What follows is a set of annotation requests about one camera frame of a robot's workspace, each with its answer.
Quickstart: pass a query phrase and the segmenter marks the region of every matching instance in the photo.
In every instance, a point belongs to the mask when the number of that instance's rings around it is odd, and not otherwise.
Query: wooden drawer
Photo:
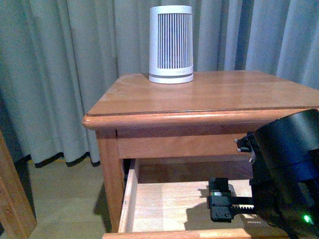
[[[256,215],[237,215],[232,223],[214,223],[206,206],[211,176],[228,177],[230,190],[251,197],[247,161],[145,164],[129,171],[118,234],[103,239],[288,238]]]

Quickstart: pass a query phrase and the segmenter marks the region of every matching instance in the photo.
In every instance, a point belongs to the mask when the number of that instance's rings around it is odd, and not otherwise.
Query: gray curtain
[[[317,0],[0,0],[0,99],[23,155],[99,161],[81,119],[119,75],[148,72],[149,9],[169,4],[193,9],[196,71],[319,89]]]

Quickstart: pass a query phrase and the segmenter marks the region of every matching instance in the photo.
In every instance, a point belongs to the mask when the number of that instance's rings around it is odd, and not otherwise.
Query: white cylindrical device
[[[163,84],[193,80],[193,34],[190,6],[150,10],[150,76]]]

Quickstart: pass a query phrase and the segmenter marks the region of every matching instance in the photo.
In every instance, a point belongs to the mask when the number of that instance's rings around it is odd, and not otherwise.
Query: wooden nightstand
[[[119,229],[121,213],[122,221],[130,217],[126,205],[128,199],[134,200],[130,194],[138,191],[133,185],[138,172],[132,168],[122,211],[122,159],[230,155],[229,160],[238,160],[235,138],[312,108],[319,109],[318,90],[257,71],[196,72],[192,82],[177,85],[152,83],[143,74],[121,76],[83,119],[85,127],[96,131],[113,232]],[[130,227],[123,223],[121,232]],[[274,236],[272,228],[263,230]],[[260,231],[248,235],[260,235]],[[180,234],[246,237],[247,230],[177,232]],[[164,235],[173,234],[159,233],[156,238]]]

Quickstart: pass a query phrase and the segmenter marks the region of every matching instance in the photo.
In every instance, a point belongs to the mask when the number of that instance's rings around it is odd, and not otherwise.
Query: wooden furniture edge
[[[215,230],[194,230],[194,231],[172,231],[172,232],[142,232],[142,233],[118,233],[104,234],[102,239],[288,239],[283,236],[281,229],[264,229],[260,232],[258,228],[249,229],[215,229]]]
[[[246,133],[177,137],[119,138],[119,158],[234,155],[234,139]]]
[[[132,160],[129,176],[127,179],[127,185],[129,186],[125,188],[125,195],[123,198],[119,233],[131,232],[133,230],[132,219],[134,217],[134,211],[135,211],[138,179],[139,179],[139,161]]]
[[[26,239],[36,226],[12,158],[0,131],[0,222],[10,238]]]
[[[268,123],[300,111],[319,109],[304,107],[293,109],[263,109],[245,111],[179,112],[147,115],[88,116],[82,120],[84,127],[93,130],[121,127],[165,127],[199,124]]]
[[[97,131],[96,138],[101,158],[112,231],[117,232],[124,194],[123,161],[119,159],[118,142],[116,138],[112,138],[111,132]]]

